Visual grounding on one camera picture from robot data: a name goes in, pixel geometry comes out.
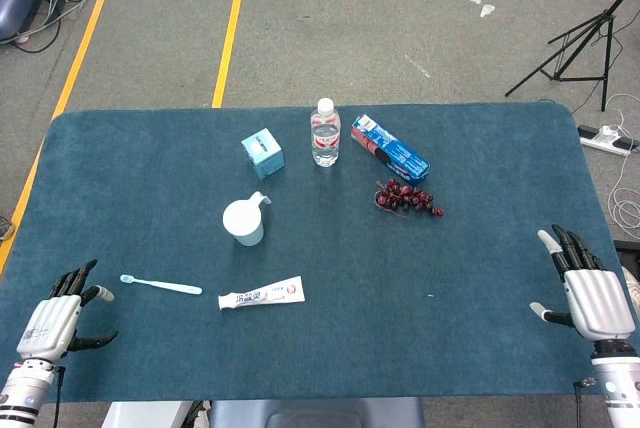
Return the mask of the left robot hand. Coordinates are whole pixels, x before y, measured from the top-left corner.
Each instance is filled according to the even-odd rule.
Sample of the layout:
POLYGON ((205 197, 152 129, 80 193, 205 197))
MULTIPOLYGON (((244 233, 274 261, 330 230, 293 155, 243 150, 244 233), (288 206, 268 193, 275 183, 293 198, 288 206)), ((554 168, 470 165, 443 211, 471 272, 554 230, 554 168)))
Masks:
POLYGON ((102 348, 119 334, 109 332, 100 337, 77 335, 79 317, 84 307, 96 298, 114 300, 113 293, 100 285, 85 289, 86 280, 97 265, 96 259, 79 269, 61 275, 52 285, 46 299, 34 309, 17 345, 22 360, 39 359, 57 364, 69 352, 102 348))

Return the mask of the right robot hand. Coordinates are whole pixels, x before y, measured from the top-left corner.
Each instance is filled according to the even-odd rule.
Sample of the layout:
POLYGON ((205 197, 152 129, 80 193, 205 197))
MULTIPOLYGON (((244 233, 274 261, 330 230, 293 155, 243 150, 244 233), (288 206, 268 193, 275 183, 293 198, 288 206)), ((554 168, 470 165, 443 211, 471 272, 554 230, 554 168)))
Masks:
POLYGON ((537 232, 562 283, 569 311, 560 313, 533 301, 533 313, 546 323, 573 328, 590 342, 626 340, 635 323, 618 276, 604 268, 571 231, 554 224, 552 233, 537 232))

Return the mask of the light blue toothbrush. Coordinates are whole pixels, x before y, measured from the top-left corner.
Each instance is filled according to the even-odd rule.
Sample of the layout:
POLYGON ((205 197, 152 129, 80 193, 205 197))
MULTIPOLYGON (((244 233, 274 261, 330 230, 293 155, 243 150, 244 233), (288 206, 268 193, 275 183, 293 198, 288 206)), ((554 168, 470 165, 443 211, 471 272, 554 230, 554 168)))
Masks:
POLYGON ((164 289, 164 290, 169 290, 169 291, 174 291, 179 293, 185 293, 189 295, 201 295, 203 293, 203 289, 198 286, 162 282, 162 281, 143 280, 143 279, 135 278, 134 276, 129 274, 121 274, 120 281, 125 284, 147 285, 147 286, 152 286, 154 288, 159 288, 159 289, 164 289))

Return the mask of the light blue cup with handle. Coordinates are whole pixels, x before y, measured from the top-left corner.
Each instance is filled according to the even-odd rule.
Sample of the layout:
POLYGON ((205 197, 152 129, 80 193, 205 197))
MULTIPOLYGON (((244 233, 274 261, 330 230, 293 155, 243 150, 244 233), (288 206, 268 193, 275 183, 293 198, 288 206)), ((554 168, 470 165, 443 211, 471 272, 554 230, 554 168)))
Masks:
POLYGON ((262 204, 271 204, 271 199, 260 191, 248 199, 230 203, 223 212, 223 226, 243 246, 251 247, 261 242, 264 236, 262 204))

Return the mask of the white toothpaste tube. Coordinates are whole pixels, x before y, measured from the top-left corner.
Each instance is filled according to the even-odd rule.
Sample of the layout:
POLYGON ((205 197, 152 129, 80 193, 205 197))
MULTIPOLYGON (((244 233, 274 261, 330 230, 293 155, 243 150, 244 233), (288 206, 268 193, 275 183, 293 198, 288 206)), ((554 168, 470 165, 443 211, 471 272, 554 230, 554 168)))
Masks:
POLYGON ((300 276, 271 283, 248 292, 231 292, 218 297, 220 310, 249 306, 291 304, 305 301, 304 288, 300 276))

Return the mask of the white power strip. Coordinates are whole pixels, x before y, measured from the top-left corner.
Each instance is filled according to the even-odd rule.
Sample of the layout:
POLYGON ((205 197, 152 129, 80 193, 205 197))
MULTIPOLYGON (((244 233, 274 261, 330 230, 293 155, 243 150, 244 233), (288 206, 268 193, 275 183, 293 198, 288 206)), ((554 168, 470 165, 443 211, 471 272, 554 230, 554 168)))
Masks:
POLYGON ((577 132, 583 146, 623 157, 640 154, 640 140, 631 138, 622 126, 602 125, 595 128, 579 125, 577 132))

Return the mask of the red grape bunch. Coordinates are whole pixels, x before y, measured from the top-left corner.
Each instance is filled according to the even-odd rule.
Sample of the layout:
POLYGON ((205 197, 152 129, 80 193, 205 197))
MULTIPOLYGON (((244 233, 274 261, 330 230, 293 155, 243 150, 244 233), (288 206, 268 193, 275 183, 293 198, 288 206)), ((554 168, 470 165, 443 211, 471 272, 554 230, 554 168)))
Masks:
POLYGON ((444 210, 435 204, 434 197, 430 193, 409 184, 402 184, 394 178, 386 182, 376 182, 373 203, 378 209, 398 216, 409 211, 438 218, 445 215, 444 210))

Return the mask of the blue table mat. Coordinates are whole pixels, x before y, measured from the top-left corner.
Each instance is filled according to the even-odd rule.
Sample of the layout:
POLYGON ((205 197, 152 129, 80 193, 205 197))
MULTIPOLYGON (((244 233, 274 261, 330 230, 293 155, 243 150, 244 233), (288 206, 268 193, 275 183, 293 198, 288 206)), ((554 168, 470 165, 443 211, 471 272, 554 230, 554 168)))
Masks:
POLYGON ((560 225, 619 270, 569 110, 340 109, 347 123, 361 114, 430 162, 423 188, 443 217, 378 209, 376 182, 391 173, 350 138, 333 166, 317 166, 306 108, 58 117, 0 275, 0 387, 36 305, 93 259, 88 283, 115 298, 90 302, 78 333, 119 334, 65 358, 66 402, 562 394, 592 375, 592 345, 529 307, 567 308, 539 230, 560 225), (259 179, 241 142, 263 128, 284 167, 259 179), (256 191, 272 203, 261 242, 246 247, 223 212, 256 191), (220 295, 296 276, 302 303, 218 307, 220 295))

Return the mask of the blue cookie box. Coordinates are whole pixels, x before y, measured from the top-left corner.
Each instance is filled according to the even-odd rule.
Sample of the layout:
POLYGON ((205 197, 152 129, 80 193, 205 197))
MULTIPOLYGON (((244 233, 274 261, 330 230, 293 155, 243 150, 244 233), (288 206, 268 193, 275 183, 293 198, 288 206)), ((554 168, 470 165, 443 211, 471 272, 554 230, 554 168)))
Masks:
POLYGON ((393 173, 415 186, 429 174, 430 163, 366 114, 351 126, 351 137, 393 173))

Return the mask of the long yellow floor tape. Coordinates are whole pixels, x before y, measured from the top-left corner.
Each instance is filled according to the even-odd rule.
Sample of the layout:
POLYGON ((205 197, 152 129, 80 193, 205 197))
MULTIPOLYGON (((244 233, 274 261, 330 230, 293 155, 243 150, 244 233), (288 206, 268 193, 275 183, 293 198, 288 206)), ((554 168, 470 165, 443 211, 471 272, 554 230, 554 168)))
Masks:
MULTIPOLYGON (((63 85, 61 94, 58 98, 58 101, 55 105, 54 111, 51 116, 51 121, 55 120, 61 114, 65 112, 67 104, 71 98, 71 94, 73 92, 73 88, 77 81, 79 72, 82 68, 85 56, 89 50, 89 46, 98 24, 105 0, 96 0, 87 21, 82 39, 74 56, 73 62, 67 74, 65 83, 63 85)), ((44 141, 41 141, 38 150, 36 152, 35 158, 32 162, 30 170, 28 172, 27 178, 25 180, 24 186, 18 198, 16 207, 14 212, 10 218, 10 221, 14 225, 14 233, 8 240, 0 242, 0 275, 4 272, 8 260, 10 258, 11 250, 13 248, 13 244, 17 239, 17 235, 23 221, 24 214, 26 212, 26 208, 28 206, 29 198, 31 195, 31 191, 33 189, 37 168, 40 160, 40 155, 42 151, 44 141)))

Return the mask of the grey blue robot torso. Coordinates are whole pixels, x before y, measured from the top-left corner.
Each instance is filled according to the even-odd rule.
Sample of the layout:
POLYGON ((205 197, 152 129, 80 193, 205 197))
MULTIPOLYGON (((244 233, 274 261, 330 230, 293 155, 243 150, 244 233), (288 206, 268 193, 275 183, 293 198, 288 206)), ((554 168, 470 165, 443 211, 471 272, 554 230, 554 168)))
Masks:
POLYGON ((114 402, 101 428, 424 428, 424 417, 416 397, 114 402))

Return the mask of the small light blue box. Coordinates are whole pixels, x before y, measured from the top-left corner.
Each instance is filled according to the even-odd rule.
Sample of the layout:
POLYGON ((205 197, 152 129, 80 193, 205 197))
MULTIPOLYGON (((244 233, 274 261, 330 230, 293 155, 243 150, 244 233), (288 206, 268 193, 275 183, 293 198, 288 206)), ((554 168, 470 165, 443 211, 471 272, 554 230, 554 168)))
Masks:
POLYGON ((245 138, 241 145, 259 179, 284 167, 282 148, 268 128, 245 138))

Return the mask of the black tripod stand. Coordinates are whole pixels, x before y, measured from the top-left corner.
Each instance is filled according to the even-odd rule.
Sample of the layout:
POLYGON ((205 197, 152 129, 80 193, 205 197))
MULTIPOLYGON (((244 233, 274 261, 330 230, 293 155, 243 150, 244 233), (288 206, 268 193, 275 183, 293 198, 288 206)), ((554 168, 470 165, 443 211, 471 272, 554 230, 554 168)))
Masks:
POLYGON ((561 41, 559 48, 546 58, 540 65, 525 75, 513 87, 504 94, 511 96, 535 75, 541 74, 547 80, 558 83, 594 82, 594 88, 601 87, 600 110, 606 111, 609 74, 613 64, 611 55, 614 42, 615 14, 625 0, 614 0, 613 3, 601 13, 587 19, 573 28, 561 33, 547 42, 548 45, 561 41), (582 51, 598 39, 605 39, 604 67, 600 75, 594 76, 565 76, 564 73, 578 58, 582 51))

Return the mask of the clear water bottle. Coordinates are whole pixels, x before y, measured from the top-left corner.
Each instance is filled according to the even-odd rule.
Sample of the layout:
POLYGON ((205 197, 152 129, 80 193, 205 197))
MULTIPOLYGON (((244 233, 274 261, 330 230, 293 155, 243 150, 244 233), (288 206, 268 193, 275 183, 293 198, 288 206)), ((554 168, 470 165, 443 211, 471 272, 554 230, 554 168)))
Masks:
POLYGON ((334 102, 321 98, 310 117, 311 149, 315 163, 320 167, 332 166, 339 157, 341 120, 334 102))

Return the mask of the short yellow floor tape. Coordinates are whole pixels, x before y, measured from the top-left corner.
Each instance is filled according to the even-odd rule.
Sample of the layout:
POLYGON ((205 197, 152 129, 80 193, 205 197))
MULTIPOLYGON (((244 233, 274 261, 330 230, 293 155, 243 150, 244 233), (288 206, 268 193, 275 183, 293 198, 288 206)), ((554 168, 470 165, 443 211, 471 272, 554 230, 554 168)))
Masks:
POLYGON ((220 63, 218 67, 216 83, 214 87, 211 107, 219 109, 222 107, 226 83, 229 75, 235 35, 240 15, 242 0, 232 0, 230 14, 225 32, 220 63))

